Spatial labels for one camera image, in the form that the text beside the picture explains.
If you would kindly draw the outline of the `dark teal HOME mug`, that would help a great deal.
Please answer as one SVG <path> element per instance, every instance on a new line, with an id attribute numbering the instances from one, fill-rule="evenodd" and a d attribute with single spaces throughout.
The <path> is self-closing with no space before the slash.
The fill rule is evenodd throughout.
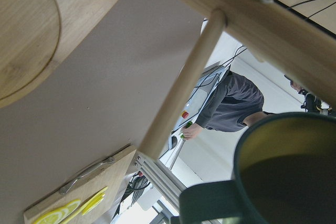
<path id="1" fill-rule="evenodd" d="M 184 190 L 180 223 L 335 223 L 335 118 L 291 112 L 250 127 L 232 178 Z"/>

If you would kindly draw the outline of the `wooden mug tree rack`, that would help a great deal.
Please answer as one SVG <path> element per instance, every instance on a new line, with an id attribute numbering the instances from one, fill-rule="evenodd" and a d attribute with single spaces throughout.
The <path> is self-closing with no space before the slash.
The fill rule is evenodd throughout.
<path id="1" fill-rule="evenodd" d="M 76 168 L 140 144 L 201 20 L 178 0 L 119 0 L 42 85 L 1 109 L 1 157 Z"/>

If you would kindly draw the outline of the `person in dark sweater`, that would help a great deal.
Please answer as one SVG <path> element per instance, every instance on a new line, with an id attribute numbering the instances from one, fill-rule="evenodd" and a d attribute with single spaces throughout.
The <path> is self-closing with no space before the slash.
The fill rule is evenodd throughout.
<path id="1" fill-rule="evenodd" d="M 184 140 L 196 138 L 203 129 L 238 132 L 274 115 L 263 110 L 264 95 L 246 77 L 228 71 L 211 94 L 195 123 L 182 129 Z"/>

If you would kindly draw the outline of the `bamboo cutting board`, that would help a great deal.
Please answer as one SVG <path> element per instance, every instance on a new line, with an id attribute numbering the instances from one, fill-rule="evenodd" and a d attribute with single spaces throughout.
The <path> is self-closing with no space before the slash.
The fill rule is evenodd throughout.
<path id="1" fill-rule="evenodd" d="M 33 223 L 42 215 L 64 207 L 75 199 L 80 199 L 81 205 L 83 205 L 104 187 L 108 187 L 108 189 L 104 192 L 103 200 L 91 207 L 88 212 L 82 211 L 68 223 L 94 223 L 105 213 L 115 211 L 127 188 L 130 178 L 129 168 L 135 154 L 136 148 L 129 145 L 86 168 L 75 179 L 26 210 L 24 222 Z"/>

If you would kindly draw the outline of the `large front lemon slice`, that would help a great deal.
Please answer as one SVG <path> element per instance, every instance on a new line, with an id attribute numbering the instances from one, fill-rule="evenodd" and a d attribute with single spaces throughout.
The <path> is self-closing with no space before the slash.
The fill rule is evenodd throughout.
<path id="1" fill-rule="evenodd" d="M 73 213 L 79 206 L 81 205 L 80 199 L 72 200 L 71 202 L 67 203 L 64 208 L 66 210 L 65 217 Z"/>

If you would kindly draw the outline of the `lemon slice behind front slice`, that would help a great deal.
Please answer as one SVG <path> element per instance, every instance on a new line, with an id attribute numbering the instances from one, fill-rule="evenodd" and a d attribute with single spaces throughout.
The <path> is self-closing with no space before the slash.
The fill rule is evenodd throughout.
<path id="1" fill-rule="evenodd" d="M 52 210 L 33 222 L 33 224 L 56 224 L 60 223 L 69 214 L 67 207 L 60 207 Z"/>

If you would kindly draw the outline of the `aluminium frame post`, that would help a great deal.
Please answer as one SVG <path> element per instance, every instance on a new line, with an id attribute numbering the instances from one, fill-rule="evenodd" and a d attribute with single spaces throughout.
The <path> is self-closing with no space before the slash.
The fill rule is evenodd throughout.
<path id="1" fill-rule="evenodd" d="M 166 200 L 180 211 L 179 197 L 186 186 L 159 160 L 153 160 L 141 152 L 135 155 L 135 164 Z"/>

